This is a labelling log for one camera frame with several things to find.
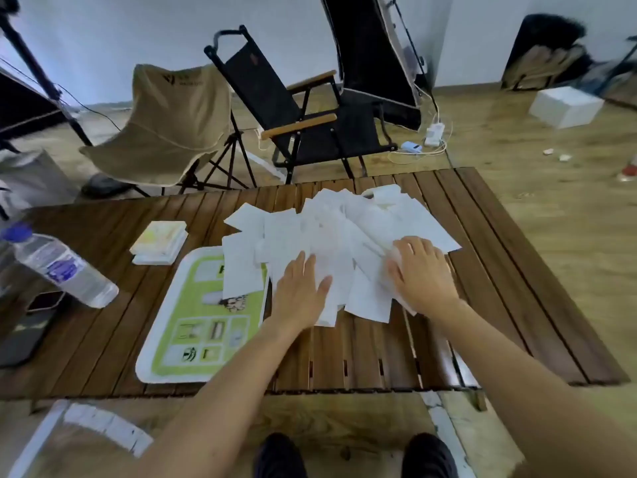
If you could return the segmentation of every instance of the shoe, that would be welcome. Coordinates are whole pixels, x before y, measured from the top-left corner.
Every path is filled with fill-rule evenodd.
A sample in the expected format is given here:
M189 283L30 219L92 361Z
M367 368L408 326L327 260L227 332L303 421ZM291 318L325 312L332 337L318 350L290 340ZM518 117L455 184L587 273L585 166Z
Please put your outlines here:
M458 478L458 469L447 445L422 433L411 438L404 450L401 478Z
M308 478L301 452L282 433L272 433L254 461L255 478Z

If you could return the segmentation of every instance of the black phone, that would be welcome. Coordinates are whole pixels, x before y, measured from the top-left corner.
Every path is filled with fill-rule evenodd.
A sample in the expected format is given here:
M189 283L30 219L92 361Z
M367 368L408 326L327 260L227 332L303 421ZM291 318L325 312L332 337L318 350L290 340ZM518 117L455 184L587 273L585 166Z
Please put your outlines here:
M35 296L0 343L0 368L17 366L31 358L67 299L67 294L59 290Z

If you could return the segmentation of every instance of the yellow tissue package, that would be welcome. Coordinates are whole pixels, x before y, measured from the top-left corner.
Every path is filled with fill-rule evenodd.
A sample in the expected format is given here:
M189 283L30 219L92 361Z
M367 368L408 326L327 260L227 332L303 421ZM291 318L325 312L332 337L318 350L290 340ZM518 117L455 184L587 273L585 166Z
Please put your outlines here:
M186 230L185 221L151 221L133 246L133 255L162 256Z

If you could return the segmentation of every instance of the floor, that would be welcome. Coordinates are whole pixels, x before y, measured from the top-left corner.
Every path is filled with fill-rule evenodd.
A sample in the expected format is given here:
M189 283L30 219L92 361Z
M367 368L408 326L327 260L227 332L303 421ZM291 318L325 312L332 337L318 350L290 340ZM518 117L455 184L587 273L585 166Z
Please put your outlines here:
M590 125L553 130L527 115L533 97L533 93L507 92L437 96L446 134L453 127L451 162L478 168L619 363L637 380L637 182L620 183L615 178L637 152L637 112L605 104ZM319 89L311 98L310 111L332 104L329 92ZM129 112L110 110L108 114L121 127ZM239 104L235 104L235 114L241 128L256 127ZM431 114L426 101L423 115L427 122ZM95 142L116 132L108 120L95 114L84 115L82 124ZM399 127L390 127L389 133L399 144L422 137ZM253 154L267 158L271 153L267 143L262 143L264 150L259 149L253 130L246 130L245 140ZM16 145L21 149L46 147L78 184L95 171L77 152L79 141L65 127L44 131ZM554 148L554 154L543 155L547 148ZM560 162L560 154L569 154L572 159ZM444 155L418 160L393 155L392 159L408 164L394 164L387 154L369 156L369 174L449 167ZM352 166L358 175L360 166L356 161ZM237 171L247 181L240 162ZM278 183L260 168L255 172L259 185ZM345 177L340 163L307 166L295 172L296 182ZM637 384L577 392L637 438ZM442 393L442 398L476 475L508 476L522 457L493 409L478 413L461 393ZM127 400L100 405L117 410L156 435L181 404L181 400ZM8 469L40 419L28 417L25 403L0 405L0 469ZM312 477L397 476L401 447L411 434L431 426L417 394L268 397L250 432L248 448L266 430L283 429L301 443ZM81 433L88 432L56 430L29 476L97 476L111 470L109 466L131 459L99 437ZM327 458L319 459L318 449L327 450ZM351 454L349 460L346 449ZM249 464L249 454L243 454L233 475L247 476Z

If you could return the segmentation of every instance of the stack of napkins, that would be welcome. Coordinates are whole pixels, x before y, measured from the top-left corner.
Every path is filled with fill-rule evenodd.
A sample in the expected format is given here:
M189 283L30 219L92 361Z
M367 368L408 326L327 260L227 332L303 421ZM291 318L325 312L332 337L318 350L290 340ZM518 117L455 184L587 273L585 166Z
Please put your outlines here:
M393 242L403 236L431 240L444 253L460 245L422 204L401 193L398 185L372 188L358 196L323 189L306 199L301 213L287 209L267 213L250 204L225 219L241 232L225 236L223 298L264 289L261 264L267 264L276 287L285 267L301 250L315 254L316 281L332 275L325 309L317 325L333 327L336 314L349 313L388 322L392 298L410 313L385 271L384 260L400 264Z
M135 265L172 265L188 238L184 221L151 221L131 247Z

